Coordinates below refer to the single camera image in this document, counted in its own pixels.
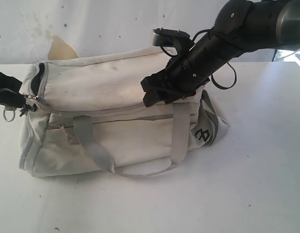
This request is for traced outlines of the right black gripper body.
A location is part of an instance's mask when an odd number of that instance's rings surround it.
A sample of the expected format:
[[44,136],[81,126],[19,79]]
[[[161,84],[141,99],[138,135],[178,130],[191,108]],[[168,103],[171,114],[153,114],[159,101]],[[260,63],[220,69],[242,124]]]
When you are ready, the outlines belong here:
[[[192,95],[215,71],[237,55],[237,45],[215,31],[199,31],[191,40],[193,47],[170,57],[166,68],[160,71],[166,73],[169,95]],[[166,49],[176,54],[174,48]]]

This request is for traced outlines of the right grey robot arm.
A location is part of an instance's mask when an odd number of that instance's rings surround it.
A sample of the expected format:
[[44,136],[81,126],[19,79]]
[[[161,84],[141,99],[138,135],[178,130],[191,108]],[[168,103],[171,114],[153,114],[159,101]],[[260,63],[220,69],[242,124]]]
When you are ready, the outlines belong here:
[[300,49],[300,0],[230,0],[214,26],[190,37],[183,31],[154,29],[153,45],[174,48],[166,67],[141,81],[146,107],[193,96],[214,82],[231,59],[261,49]]

